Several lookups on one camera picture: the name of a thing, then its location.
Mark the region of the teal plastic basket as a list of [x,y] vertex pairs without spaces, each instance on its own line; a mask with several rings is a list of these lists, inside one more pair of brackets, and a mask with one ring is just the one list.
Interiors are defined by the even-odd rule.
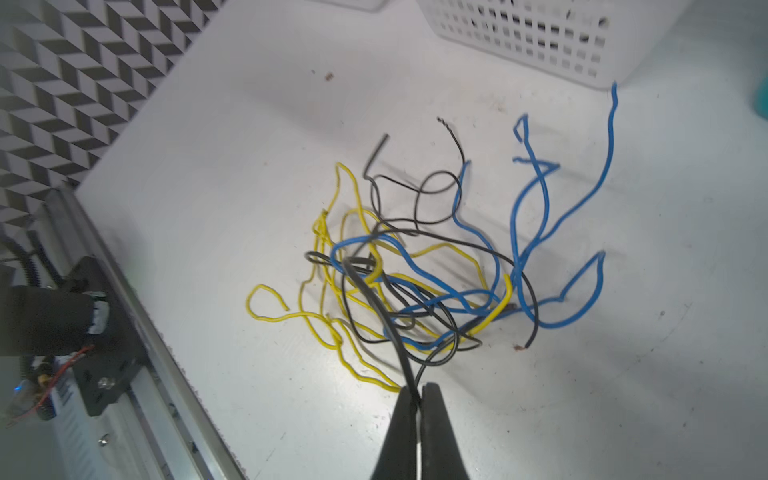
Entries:
[[765,78],[757,87],[753,99],[753,108],[759,117],[768,119],[768,78]]

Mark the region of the white plastic basket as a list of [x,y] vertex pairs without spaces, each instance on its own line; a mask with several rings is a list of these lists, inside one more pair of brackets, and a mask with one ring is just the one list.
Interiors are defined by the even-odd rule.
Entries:
[[692,5],[688,0],[433,0],[439,37],[594,89],[624,82]]
[[380,11],[388,0],[317,0],[321,3],[331,4],[343,8],[359,10],[364,12]]

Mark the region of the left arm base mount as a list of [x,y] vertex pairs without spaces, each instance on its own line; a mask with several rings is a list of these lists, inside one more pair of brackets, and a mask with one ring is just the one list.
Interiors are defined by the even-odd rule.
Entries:
[[93,349],[71,368],[87,414],[98,417],[131,389],[148,363],[147,350],[125,301],[96,258],[81,258],[63,288],[91,296],[100,309],[97,317],[106,319],[103,331],[86,341]]

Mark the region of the small circuit board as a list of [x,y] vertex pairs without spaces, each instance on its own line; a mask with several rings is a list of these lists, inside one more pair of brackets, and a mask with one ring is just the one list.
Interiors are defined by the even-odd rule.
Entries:
[[51,398],[47,397],[40,406],[37,403],[44,396],[48,383],[55,373],[53,356],[37,359],[23,356],[19,359],[20,383],[14,388],[12,399],[6,408],[5,418],[13,423],[29,411],[42,421],[56,417],[56,409]]

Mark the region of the middle white plastic basket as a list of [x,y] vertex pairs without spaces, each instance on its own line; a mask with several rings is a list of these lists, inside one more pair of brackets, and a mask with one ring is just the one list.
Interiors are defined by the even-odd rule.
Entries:
[[433,0],[439,37],[594,89],[624,82],[692,5],[688,0]]

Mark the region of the left white plastic basket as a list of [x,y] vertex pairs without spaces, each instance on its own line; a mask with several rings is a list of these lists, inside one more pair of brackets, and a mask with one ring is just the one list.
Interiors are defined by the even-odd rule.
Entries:
[[331,4],[343,8],[359,10],[364,12],[380,11],[388,0],[317,0],[321,3]]

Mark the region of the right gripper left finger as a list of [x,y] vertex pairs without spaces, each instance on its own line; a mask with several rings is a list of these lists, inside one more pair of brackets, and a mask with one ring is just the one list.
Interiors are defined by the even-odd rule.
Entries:
[[402,388],[371,480],[417,478],[417,412],[417,401]]

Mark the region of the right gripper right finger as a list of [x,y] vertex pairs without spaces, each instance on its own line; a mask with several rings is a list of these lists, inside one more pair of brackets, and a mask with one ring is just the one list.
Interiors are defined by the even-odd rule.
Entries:
[[420,429],[421,478],[468,480],[444,398],[436,383],[423,387]]

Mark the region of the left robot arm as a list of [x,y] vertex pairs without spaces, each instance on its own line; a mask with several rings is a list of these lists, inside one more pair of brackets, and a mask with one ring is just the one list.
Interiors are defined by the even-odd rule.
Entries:
[[66,355],[103,334],[110,306],[103,297],[32,286],[1,292],[3,356]]

